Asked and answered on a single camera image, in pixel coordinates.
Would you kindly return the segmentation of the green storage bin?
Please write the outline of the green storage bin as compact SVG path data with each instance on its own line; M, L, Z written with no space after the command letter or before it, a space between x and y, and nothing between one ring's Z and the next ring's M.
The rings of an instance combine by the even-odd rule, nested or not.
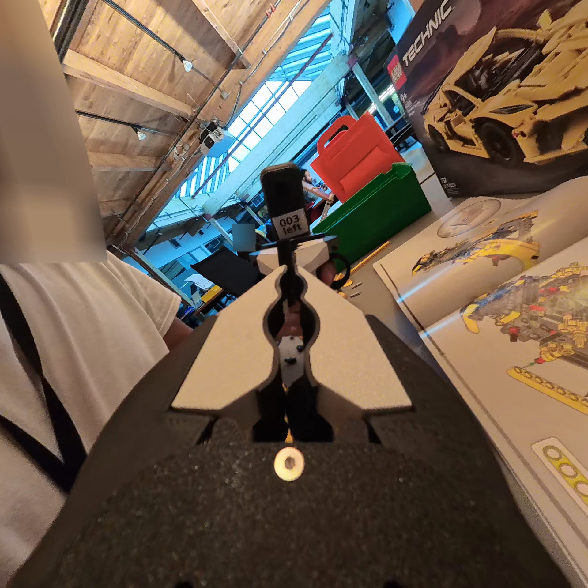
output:
M394 163L317 224L336 236L339 253L355 262L432 211L412 165Z

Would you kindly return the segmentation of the long yellow brick beam assembly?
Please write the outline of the long yellow brick beam assembly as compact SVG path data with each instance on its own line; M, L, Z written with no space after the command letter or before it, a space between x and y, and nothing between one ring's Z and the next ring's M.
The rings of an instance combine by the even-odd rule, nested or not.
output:
M357 264L351 268L351 274L353 274L353 273L357 272L359 269L363 268L364 265L368 264L372 259L374 259L379 254L381 254L383 251L385 251L390 245L391 245L391 241L387 240L381 246L379 246L377 249L375 249L370 254L365 256L363 258L363 260L357 262Z

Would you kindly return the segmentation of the black toy car box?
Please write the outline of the black toy car box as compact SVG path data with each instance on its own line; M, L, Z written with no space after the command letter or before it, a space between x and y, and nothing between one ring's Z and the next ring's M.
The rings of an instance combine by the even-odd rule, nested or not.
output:
M587 1L424 1L386 70L448 198L587 176Z

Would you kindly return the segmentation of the orange bag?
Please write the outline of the orange bag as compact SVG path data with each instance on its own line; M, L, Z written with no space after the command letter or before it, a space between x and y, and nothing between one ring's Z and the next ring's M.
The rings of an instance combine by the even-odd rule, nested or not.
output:
M404 158L371 114L344 115L319 137L313 171L342 203Z

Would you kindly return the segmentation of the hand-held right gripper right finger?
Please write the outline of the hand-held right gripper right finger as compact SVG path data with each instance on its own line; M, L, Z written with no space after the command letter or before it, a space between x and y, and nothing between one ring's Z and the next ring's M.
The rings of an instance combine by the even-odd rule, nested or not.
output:
M316 412L334 436L371 416L412 410L412 401L367 316L304 268L300 323L305 375Z

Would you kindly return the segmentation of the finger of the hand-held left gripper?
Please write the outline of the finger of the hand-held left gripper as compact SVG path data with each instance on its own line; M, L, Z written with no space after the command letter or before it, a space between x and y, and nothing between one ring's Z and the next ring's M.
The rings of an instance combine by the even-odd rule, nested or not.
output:
M330 251L325 242L298 242L294 250L294 301L299 301L305 290L306 281L300 276L300 270L304 269L307 273L316 277L320 283L330 287L325 277L323 269L329 266Z
M263 249L258 254L257 266L264 276L263 285L290 301L290 246Z

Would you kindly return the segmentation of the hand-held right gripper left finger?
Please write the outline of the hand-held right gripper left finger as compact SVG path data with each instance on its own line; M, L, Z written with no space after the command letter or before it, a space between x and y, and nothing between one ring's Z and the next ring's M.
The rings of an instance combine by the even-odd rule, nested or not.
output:
M284 324L279 266L213 321L171 408L234 420L252 439L286 439L276 342Z

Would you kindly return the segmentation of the person's left hand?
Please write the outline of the person's left hand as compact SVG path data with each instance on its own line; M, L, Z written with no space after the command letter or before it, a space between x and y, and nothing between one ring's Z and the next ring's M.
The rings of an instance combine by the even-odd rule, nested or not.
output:
M316 271L317 278L328 286L333 283L336 275L337 271L334 262L326 262ZM275 339L279 342L282 338L291 336L303 338L303 330L300 323L300 302L298 301L292 304L286 304L283 326L277 333Z

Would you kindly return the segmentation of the black office chair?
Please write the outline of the black office chair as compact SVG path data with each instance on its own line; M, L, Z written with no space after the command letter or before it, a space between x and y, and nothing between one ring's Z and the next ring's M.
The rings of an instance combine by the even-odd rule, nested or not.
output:
M191 268L235 298L239 298L264 279L256 266L225 246L204 260L192 264Z

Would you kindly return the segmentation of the open instruction booklet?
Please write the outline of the open instruction booklet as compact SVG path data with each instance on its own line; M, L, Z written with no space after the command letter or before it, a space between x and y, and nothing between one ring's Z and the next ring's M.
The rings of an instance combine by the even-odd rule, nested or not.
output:
M373 267L587 587L587 177L470 198Z

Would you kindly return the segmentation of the light grey garment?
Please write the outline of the light grey garment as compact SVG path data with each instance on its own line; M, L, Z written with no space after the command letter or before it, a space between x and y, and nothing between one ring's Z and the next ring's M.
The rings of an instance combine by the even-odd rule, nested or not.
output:
M42 371L89 452L135 385L167 353L179 297L107 253L105 262L2 264ZM1 587L26 561L66 494L1 423Z

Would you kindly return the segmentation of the ceiling mounted grey device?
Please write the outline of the ceiling mounted grey device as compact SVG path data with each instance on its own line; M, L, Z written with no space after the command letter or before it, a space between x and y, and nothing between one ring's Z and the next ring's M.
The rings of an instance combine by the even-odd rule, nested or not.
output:
M200 153L208 156L226 138L227 131L218 121L204 123L198 136Z

